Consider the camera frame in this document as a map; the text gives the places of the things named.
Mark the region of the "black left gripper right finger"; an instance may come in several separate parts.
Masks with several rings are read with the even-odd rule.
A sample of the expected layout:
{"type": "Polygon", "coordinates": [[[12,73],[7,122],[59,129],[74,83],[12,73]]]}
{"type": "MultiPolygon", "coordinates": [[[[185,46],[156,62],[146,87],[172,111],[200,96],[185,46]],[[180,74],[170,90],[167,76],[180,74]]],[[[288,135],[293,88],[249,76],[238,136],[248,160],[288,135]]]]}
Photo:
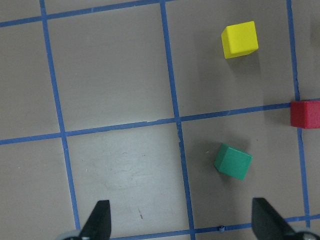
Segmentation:
{"type": "Polygon", "coordinates": [[[251,227],[258,240],[301,240],[284,218],[263,197],[252,199],[251,227]]]}

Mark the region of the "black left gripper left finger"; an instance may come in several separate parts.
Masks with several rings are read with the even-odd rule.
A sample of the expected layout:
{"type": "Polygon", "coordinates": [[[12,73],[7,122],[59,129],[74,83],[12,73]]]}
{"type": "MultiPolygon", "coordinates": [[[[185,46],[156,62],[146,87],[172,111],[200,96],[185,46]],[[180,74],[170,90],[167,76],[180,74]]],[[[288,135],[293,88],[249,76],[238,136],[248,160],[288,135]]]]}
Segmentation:
{"type": "Polygon", "coordinates": [[[109,240],[112,232],[109,200],[99,200],[83,226],[81,240],[109,240]]]}

